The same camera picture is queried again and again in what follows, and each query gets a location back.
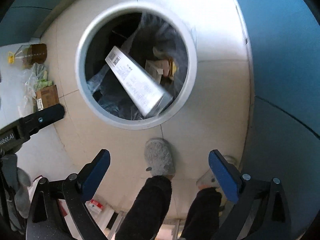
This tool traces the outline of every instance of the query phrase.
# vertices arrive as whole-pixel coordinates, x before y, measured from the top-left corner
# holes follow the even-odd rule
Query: silver bolt
[[[242,175],[242,178],[244,179],[244,180],[250,180],[251,179],[251,176],[249,175],[249,174],[243,174]]]
[[[40,180],[39,180],[39,183],[40,184],[44,184],[44,183],[46,183],[47,182],[47,179],[46,178],[41,178]]]
[[[280,184],[280,180],[278,178],[273,178],[273,182],[276,184]]]
[[[69,178],[70,180],[75,180],[75,179],[77,178],[77,174],[72,173],[72,174],[70,174],[70,175],[68,176],[68,178]]]

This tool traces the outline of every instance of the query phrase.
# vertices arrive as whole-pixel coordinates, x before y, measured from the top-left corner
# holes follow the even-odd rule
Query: round trash bin
[[[113,46],[121,47],[124,41],[137,29],[142,13],[157,16],[167,22],[176,31],[183,43],[184,53],[188,58],[188,69],[184,83],[174,101],[159,115],[143,120],[127,120],[106,111],[99,103],[99,95],[92,94],[88,88],[88,80],[98,73],[105,65],[104,59]],[[143,62],[133,57],[142,67]],[[196,47],[190,30],[181,19],[169,10],[160,8],[154,4],[143,2],[121,3],[113,6],[98,15],[84,31],[76,52],[76,80],[79,91],[90,109],[104,122],[127,130],[142,130],[160,125],[174,116],[187,101],[197,71]],[[121,87],[120,83],[111,85],[108,90],[110,96],[117,95]]]

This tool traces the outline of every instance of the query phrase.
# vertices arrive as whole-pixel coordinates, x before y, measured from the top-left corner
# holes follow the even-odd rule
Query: brown box
[[[36,92],[37,108],[38,111],[59,103],[57,86],[42,88]]]

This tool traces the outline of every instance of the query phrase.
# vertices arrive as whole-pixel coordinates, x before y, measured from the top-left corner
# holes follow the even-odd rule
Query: qr code
[[[110,60],[113,60],[115,58],[116,54],[114,52],[111,52],[110,56],[109,56],[109,59]]]
[[[113,62],[113,64],[114,64],[114,65],[117,65],[118,62],[119,62],[119,60],[120,60],[119,57],[116,57],[116,59],[115,59],[115,61]]]

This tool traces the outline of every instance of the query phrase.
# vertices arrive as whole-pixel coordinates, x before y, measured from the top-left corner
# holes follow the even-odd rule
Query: person
[[[124,218],[116,240],[153,240],[164,221],[171,201],[171,180],[175,174],[170,145],[160,138],[145,146],[148,178]],[[210,240],[219,229],[221,193],[211,170],[198,181],[196,195],[185,221],[180,240]]]

